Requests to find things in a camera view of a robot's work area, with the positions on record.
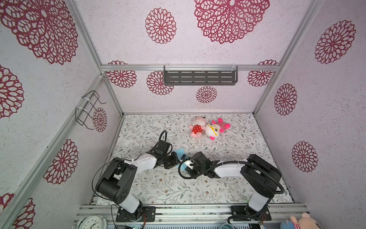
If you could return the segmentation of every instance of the stuffed animal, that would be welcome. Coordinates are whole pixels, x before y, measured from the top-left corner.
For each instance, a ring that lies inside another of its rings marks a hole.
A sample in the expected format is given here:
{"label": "stuffed animal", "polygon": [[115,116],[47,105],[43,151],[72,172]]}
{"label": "stuffed animal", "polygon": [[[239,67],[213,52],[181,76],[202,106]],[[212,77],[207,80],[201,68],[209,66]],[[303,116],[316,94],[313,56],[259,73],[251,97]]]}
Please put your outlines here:
{"label": "stuffed animal", "polygon": [[290,216],[290,220],[281,223],[281,229],[321,229],[318,222],[311,218],[309,214],[303,213],[302,218],[297,220],[295,216]]}
{"label": "stuffed animal", "polygon": [[219,118],[217,122],[212,121],[206,125],[205,133],[213,141],[220,136],[219,132],[223,133],[226,129],[229,129],[230,126],[230,124],[224,123],[222,118]]}
{"label": "stuffed animal", "polygon": [[202,137],[203,130],[206,128],[206,120],[203,117],[196,117],[192,125],[189,126],[189,128],[192,130],[191,136],[192,137]]}

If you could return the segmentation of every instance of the white clock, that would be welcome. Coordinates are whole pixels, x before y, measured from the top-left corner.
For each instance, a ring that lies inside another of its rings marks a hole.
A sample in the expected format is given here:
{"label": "white clock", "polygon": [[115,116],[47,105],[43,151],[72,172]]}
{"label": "white clock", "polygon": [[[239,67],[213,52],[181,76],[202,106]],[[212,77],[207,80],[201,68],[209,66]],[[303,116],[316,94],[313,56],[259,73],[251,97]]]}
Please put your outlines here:
{"label": "white clock", "polygon": [[76,229],[106,229],[107,220],[100,215],[93,215],[80,219],[76,224]]}

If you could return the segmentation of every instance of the floral tablecloth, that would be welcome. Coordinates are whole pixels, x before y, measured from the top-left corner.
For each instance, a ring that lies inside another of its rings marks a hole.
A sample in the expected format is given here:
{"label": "floral tablecloth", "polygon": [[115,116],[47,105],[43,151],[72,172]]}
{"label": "floral tablecloth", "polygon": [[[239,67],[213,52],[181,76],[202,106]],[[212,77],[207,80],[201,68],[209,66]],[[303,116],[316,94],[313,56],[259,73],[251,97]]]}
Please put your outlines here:
{"label": "floral tablecloth", "polygon": [[[192,138],[189,125],[196,116],[205,117],[207,122],[222,118],[231,127],[214,141],[206,135]],[[173,145],[173,150],[184,148],[186,154],[191,156],[202,151],[210,160],[226,161],[257,154],[276,166],[251,114],[126,115],[111,159],[137,158],[156,144],[163,130],[167,130],[167,141]],[[292,203],[286,187],[285,190],[284,194],[276,195],[272,202]],[[200,176],[184,180],[179,176],[178,168],[166,170],[158,167],[137,174],[130,192],[143,204],[247,203],[253,188],[244,178],[210,179]],[[97,201],[100,205],[110,203],[102,198]]]}

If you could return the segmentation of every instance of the red floral pattern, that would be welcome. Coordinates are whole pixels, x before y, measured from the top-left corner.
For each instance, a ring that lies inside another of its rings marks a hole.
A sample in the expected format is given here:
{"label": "red floral pattern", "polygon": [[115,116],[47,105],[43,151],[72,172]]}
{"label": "red floral pattern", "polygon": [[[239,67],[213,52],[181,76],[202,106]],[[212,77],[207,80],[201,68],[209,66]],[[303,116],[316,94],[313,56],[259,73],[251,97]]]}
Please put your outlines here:
{"label": "red floral pattern", "polygon": [[355,33],[355,25],[351,21],[335,23],[320,36],[315,47],[315,58],[322,64],[338,60],[351,47]]}
{"label": "red floral pattern", "polygon": [[63,0],[0,0],[0,16],[36,57],[64,64],[76,55],[78,34]]}
{"label": "red floral pattern", "polygon": [[[123,61],[114,60],[108,64],[126,64]],[[132,87],[136,83],[135,71],[107,71],[108,79],[121,88]]]}
{"label": "red floral pattern", "polygon": [[78,165],[79,152],[75,143],[67,139],[59,153],[52,161],[43,178],[47,183],[61,184],[71,177]]}
{"label": "red floral pattern", "polygon": [[93,125],[98,132],[103,132],[107,126],[107,114],[104,109],[98,107],[93,114]]}
{"label": "red floral pattern", "polygon": [[145,20],[146,32],[158,44],[166,44],[174,38],[176,26],[174,17],[162,8],[155,8]]}
{"label": "red floral pattern", "polygon": [[[275,60],[265,60],[259,64],[278,64]],[[248,75],[248,82],[252,86],[260,87],[266,85],[271,78],[272,71],[250,71]]]}
{"label": "red floral pattern", "polygon": [[269,0],[194,0],[197,26],[212,42],[242,39],[263,19]]}
{"label": "red floral pattern", "polygon": [[292,149],[292,159],[297,168],[303,172],[311,172],[318,165],[318,154],[312,145],[299,141]]}
{"label": "red floral pattern", "polygon": [[0,197],[0,214],[5,209],[5,207],[8,205],[11,198],[13,198],[13,193],[7,193]]}
{"label": "red floral pattern", "polygon": [[33,198],[29,198],[27,205],[24,206],[20,215],[14,221],[12,229],[29,229],[33,225],[33,219],[36,215],[35,206]]}
{"label": "red floral pattern", "polygon": [[201,103],[209,103],[212,102],[217,96],[217,91],[214,87],[204,86],[201,87],[197,93],[196,98]]}
{"label": "red floral pattern", "polygon": [[291,84],[280,86],[274,97],[274,107],[280,115],[288,115],[295,108],[297,95],[295,87]]}
{"label": "red floral pattern", "polygon": [[0,119],[9,117],[22,107],[23,94],[23,87],[17,76],[0,65]]}
{"label": "red floral pattern", "polygon": [[146,80],[150,91],[157,95],[166,95],[173,91],[174,86],[164,84],[164,73],[162,71],[154,71],[150,73]]}

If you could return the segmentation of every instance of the black mounting plate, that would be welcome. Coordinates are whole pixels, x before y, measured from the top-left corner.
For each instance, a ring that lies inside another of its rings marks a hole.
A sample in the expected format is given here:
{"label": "black mounting plate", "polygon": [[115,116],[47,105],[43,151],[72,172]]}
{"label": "black mounting plate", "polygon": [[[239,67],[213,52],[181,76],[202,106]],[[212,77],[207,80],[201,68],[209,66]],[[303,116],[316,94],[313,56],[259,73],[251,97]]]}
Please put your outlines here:
{"label": "black mounting plate", "polygon": [[[240,205],[240,206],[231,206],[231,214],[232,216],[247,216],[245,212],[245,206],[246,205]],[[269,221],[272,220],[271,214],[269,213],[268,207],[265,208],[265,210],[260,214],[259,216],[252,217],[251,219],[254,219],[256,221]],[[249,221],[248,218],[234,218],[234,221]]]}
{"label": "black mounting plate", "polygon": [[[146,215],[146,222],[154,222],[155,221],[155,210],[156,207],[142,207],[141,215],[144,213]],[[145,217],[142,215],[140,220],[137,222],[145,221]],[[126,210],[118,208],[118,213],[116,217],[116,222],[131,222],[129,217],[126,215]]]}

